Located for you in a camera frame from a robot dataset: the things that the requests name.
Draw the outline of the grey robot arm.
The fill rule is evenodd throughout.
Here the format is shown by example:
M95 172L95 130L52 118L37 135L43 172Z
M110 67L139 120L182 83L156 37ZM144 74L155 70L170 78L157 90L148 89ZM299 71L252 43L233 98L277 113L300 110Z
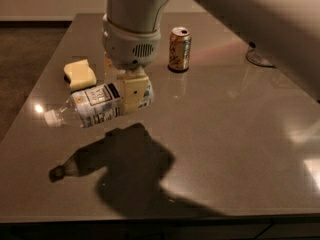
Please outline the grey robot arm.
M150 64L169 0L108 0L103 45L119 69ZM320 0L194 0L288 76L320 99Z

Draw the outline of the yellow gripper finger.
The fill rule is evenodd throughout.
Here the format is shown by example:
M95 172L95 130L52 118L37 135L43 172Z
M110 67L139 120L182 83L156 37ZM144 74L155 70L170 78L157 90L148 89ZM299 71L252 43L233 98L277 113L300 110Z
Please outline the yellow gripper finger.
M142 66L128 70L117 77L121 93L121 111L123 114L135 112L144 97L149 77Z
M105 80L114 81L117 77L118 70L107 54L104 54Z

